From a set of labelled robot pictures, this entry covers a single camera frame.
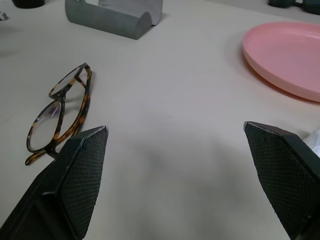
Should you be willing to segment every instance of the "dark green object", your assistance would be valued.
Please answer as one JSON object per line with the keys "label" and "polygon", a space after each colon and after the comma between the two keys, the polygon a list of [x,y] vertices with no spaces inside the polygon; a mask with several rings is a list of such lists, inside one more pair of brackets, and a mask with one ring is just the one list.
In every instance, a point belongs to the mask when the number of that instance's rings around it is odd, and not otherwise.
{"label": "dark green object", "polygon": [[320,15],[320,0],[304,0],[301,8],[308,13]]}
{"label": "dark green object", "polygon": [[82,240],[100,190],[108,129],[80,132],[32,182],[0,228],[1,240]]}
{"label": "dark green object", "polygon": [[19,9],[35,9],[45,4],[45,0],[12,0]]}
{"label": "dark green object", "polygon": [[296,0],[269,0],[268,4],[283,9],[296,6],[308,13],[320,15],[320,0],[303,0],[302,3],[296,2]]}
{"label": "dark green object", "polygon": [[320,239],[320,158],[295,134],[245,122],[261,186],[291,240]]}
{"label": "dark green object", "polygon": [[294,5],[295,2],[296,0],[269,0],[269,5],[272,7],[286,9]]}

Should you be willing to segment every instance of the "tortoiseshell glasses frame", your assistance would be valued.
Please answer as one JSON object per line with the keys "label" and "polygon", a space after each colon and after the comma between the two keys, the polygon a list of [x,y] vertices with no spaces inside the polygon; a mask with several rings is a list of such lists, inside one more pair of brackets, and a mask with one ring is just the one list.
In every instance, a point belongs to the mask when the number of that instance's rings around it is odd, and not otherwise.
{"label": "tortoiseshell glasses frame", "polygon": [[[55,90],[58,88],[59,84],[66,78],[68,77],[72,72],[74,72],[76,69],[78,71],[74,74],[72,77],[72,80],[64,86],[62,89],[59,91],[55,92]],[[80,74],[81,72],[85,70],[87,72],[87,80],[86,83],[84,83],[80,79]],[[91,77],[92,77],[92,71],[88,64],[84,63],[78,67],[76,67],[74,70],[69,72],[61,81],[59,81],[53,89],[49,92],[49,98],[53,99],[53,102],[51,102],[48,106],[44,108],[44,110],[38,115],[38,117],[35,119],[33,122],[31,129],[28,133],[27,139],[26,139],[26,148],[28,149],[29,152],[33,153],[30,157],[28,157],[25,161],[25,165],[30,165],[34,161],[36,161],[39,157],[41,157],[44,154],[48,154],[49,156],[53,157],[54,159],[57,157],[58,153],[56,152],[56,147],[62,143],[67,137],[69,136],[74,136],[79,133],[81,130],[82,126],[84,125],[89,105],[90,105],[90,84],[91,84]],[[66,94],[70,90],[70,88],[73,86],[75,82],[79,82],[84,88],[84,96],[82,100],[82,104],[79,110],[78,115],[76,116],[73,124],[69,127],[69,129],[62,135],[60,136],[60,130],[62,127],[62,123],[64,120],[64,114],[65,114],[65,106],[66,106]],[[54,103],[59,103],[60,104],[60,113],[59,113],[59,118],[57,122],[57,126],[54,132],[54,135],[52,136],[51,141],[45,146],[40,149],[34,150],[31,148],[30,145],[30,139],[31,135],[33,133],[33,130],[35,129],[37,122],[40,120],[40,116],[48,109],[50,108]]]}

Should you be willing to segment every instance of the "pink plastic plate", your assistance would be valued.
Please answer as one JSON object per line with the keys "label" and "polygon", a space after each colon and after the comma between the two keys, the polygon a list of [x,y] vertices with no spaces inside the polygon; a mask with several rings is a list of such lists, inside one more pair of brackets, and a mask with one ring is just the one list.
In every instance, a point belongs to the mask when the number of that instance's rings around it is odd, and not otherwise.
{"label": "pink plastic plate", "polygon": [[243,53],[273,85],[320,102],[320,25],[273,22],[254,27],[243,39]]}

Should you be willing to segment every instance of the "black cup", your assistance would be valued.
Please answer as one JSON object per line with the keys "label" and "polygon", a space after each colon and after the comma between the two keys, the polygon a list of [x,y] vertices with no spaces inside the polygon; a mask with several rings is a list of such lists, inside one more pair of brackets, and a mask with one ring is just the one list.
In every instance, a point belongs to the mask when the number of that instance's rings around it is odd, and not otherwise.
{"label": "black cup", "polygon": [[45,0],[12,0],[12,2],[20,9],[35,9],[45,4]]}

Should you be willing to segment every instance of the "table surface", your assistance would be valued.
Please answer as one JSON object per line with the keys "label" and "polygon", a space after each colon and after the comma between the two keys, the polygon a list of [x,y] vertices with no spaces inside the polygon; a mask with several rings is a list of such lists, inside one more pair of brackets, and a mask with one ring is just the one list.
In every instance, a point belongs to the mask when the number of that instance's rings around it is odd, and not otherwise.
{"label": "table surface", "polygon": [[29,10],[2,0],[0,10],[10,17],[0,22],[0,225],[52,161],[25,166],[32,122],[52,86],[86,62],[94,85],[83,129],[106,125],[110,134],[85,239],[289,239],[258,181],[243,123],[303,137],[319,127],[319,106],[250,71],[241,42],[256,25],[291,18],[165,0],[160,24],[132,40],[68,22],[63,0]]}

